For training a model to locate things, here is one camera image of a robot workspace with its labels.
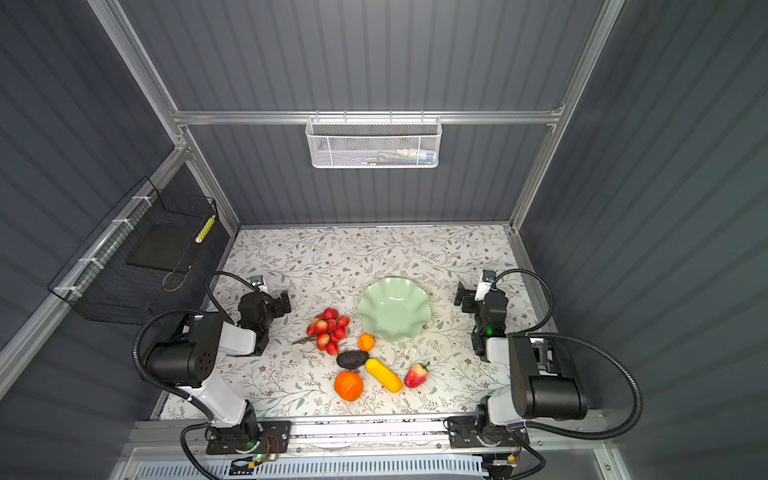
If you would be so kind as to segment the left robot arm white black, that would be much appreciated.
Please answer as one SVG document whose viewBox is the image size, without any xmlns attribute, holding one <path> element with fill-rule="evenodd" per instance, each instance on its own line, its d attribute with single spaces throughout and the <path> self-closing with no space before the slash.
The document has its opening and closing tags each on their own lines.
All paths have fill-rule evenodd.
<svg viewBox="0 0 768 480">
<path fill-rule="evenodd" d="M 173 309 L 148 320 L 137 334 L 132 358 L 140 377 L 202 412 L 206 453 L 274 454 L 287 451 L 291 423 L 264 421 L 216 368 L 217 355 L 259 356 L 272 321 L 291 311 L 289 295 L 255 290 L 238 305 L 240 322 L 221 311 Z"/>
</svg>

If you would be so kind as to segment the small orange tangerine fake fruit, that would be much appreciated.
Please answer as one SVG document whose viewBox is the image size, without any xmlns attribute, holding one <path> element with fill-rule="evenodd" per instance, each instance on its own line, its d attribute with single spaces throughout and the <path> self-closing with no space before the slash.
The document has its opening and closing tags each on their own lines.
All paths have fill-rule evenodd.
<svg viewBox="0 0 768 480">
<path fill-rule="evenodd" d="M 375 339 L 370 334 L 363 334 L 358 338 L 357 346 L 359 350 L 369 352 L 375 347 Z"/>
</svg>

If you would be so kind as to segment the red strawberry fake fruit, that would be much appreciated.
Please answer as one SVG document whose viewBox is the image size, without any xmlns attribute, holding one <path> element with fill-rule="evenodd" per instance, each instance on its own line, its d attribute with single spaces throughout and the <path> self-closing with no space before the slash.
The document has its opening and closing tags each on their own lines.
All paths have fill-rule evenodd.
<svg viewBox="0 0 768 480">
<path fill-rule="evenodd" d="M 428 363 L 416 363 L 407 372 L 404 385 L 410 389 L 418 388 L 427 381 L 428 375 Z"/>
</svg>

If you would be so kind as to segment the light green scalloped fruit bowl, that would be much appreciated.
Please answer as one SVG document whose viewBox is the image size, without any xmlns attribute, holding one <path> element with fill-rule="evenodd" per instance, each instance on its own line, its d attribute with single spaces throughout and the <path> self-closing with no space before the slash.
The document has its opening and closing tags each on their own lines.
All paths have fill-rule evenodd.
<svg viewBox="0 0 768 480">
<path fill-rule="evenodd" d="M 417 337 L 432 320 L 430 296 L 417 283 L 387 277 L 368 286 L 358 304 L 363 331 L 387 342 Z"/>
</svg>

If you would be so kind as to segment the dark avocado fake fruit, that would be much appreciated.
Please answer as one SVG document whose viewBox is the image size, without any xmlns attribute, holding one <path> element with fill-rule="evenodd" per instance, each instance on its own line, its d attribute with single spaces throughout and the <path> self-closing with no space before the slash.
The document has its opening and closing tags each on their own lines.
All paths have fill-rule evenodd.
<svg viewBox="0 0 768 480">
<path fill-rule="evenodd" d="M 358 370 L 364 366 L 370 356 L 367 351 L 353 350 L 339 353 L 336 362 L 339 367 L 345 370 Z"/>
</svg>

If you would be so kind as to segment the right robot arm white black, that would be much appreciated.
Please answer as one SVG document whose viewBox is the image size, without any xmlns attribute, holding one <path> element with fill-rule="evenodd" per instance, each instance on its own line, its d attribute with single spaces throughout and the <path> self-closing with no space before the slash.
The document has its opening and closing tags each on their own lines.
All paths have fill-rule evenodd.
<svg viewBox="0 0 768 480">
<path fill-rule="evenodd" d="M 506 428 L 539 418 L 582 420 L 589 406 L 569 347 L 564 341 L 506 331 L 508 299 L 488 282 L 475 289 L 459 284 L 454 304 L 473 316 L 470 335 L 477 357 L 509 370 L 509 385 L 485 396 L 474 416 L 457 419 L 463 436 L 486 444 L 504 441 Z"/>
</svg>

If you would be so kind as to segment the red cherry bunch fake fruit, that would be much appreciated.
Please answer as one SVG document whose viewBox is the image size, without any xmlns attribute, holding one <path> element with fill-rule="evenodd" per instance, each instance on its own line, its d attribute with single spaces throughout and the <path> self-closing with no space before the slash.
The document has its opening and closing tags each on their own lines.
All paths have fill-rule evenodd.
<svg viewBox="0 0 768 480">
<path fill-rule="evenodd" d="M 347 329 L 351 320 L 340 315 L 334 308 L 326 308 L 308 325 L 306 335 L 293 342 L 293 345 L 314 345 L 319 351 L 336 356 L 340 353 L 339 343 L 347 338 Z"/>
</svg>

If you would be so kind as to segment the large orange fake fruit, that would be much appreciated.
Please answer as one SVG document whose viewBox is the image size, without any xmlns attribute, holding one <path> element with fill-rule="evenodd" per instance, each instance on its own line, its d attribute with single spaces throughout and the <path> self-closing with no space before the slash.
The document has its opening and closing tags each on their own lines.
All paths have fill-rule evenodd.
<svg viewBox="0 0 768 480">
<path fill-rule="evenodd" d="M 359 399 L 363 390 L 364 382 L 355 372 L 344 371 L 335 377 L 334 391 L 346 402 L 354 402 Z"/>
</svg>

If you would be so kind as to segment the yellow mango fake fruit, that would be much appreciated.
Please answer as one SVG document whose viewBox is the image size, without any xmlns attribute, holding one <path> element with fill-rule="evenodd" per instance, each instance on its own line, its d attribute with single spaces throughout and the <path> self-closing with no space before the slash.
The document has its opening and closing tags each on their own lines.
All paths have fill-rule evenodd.
<svg viewBox="0 0 768 480">
<path fill-rule="evenodd" d="M 366 371 L 377 380 L 384 389 L 390 393 L 399 393 L 403 389 L 403 382 L 399 376 L 392 372 L 386 365 L 375 358 L 365 362 Z"/>
</svg>

